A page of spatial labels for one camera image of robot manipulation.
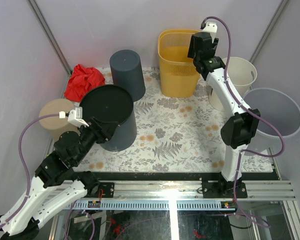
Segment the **large dark navy bin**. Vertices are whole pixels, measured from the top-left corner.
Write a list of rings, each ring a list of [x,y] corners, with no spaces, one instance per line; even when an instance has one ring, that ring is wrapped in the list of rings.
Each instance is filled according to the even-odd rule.
[[[106,84],[89,91],[79,103],[83,119],[87,122],[94,117],[100,122],[117,122],[113,137],[101,144],[110,152],[129,148],[137,137],[134,102],[122,87]]]

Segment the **yellow mesh basket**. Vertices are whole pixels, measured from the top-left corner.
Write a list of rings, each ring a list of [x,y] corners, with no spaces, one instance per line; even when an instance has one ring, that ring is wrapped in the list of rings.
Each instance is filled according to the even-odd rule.
[[[162,94],[172,98],[188,98],[194,94],[200,78],[188,57],[195,29],[168,29],[158,38],[160,84]]]

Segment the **beige bin with black rim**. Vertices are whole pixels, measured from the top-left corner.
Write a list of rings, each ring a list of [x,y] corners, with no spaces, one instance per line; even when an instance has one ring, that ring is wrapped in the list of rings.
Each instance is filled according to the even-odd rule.
[[[41,119],[39,123],[49,133],[52,139],[56,142],[65,132],[76,132],[79,130],[68,122],[67,118],[59,118],[59,112],[68,113],[75,105],[68,99],[58,98],[48,102],[40,111],[39,117],[46,115],[57,114],[57,116]]]

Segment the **cream white bin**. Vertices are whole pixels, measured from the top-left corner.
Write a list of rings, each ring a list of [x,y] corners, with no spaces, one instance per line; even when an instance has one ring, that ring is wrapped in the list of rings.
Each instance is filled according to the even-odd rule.
[[[250,89],[252,83],[257,78],[255,66],[248,60],[240,57],[230,57],[227,73],[236,90],[242,97]],[[208,100],[214,109],[224,112],[223,105],[213,88],[210,90]]]

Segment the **slate blue tapered bin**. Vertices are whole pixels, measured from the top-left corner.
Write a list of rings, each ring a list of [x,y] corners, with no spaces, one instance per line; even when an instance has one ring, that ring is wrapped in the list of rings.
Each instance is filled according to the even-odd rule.
[[[140,100],[145,92],[145,81],[140,56],[137,52],[123,49],[109,59],[113,84],[125,89],[133,102]]]

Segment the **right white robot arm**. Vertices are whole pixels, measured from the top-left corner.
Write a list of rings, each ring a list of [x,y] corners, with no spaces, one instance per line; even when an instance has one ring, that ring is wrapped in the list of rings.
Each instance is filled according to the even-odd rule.
[[[208,32],[198,32],[191,36],[188,57],[206,83],[217,94],[227,116],[220,130],[226,145],[225,163],[216,182],[202,182],[204,198],[245,198],[242,190],[246,187],[241,176],[241,152],[248,148],[256,135],[260,116],[258,109],[251,110],[233,86],[223,60],[215,56],[218,39]]]

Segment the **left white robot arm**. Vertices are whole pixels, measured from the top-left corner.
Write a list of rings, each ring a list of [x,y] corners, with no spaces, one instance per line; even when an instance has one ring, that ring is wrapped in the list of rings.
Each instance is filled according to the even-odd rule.
[[[102,122],[91,117],[79,131],[66,131],[52,151],[28,179],[27,189],[15,205],[0,215],[3,240],[33,240],[58,212],[83,197],[95,197],[100,181],[91,171],[75,173],[94,144],[109,141],[118,122]]]

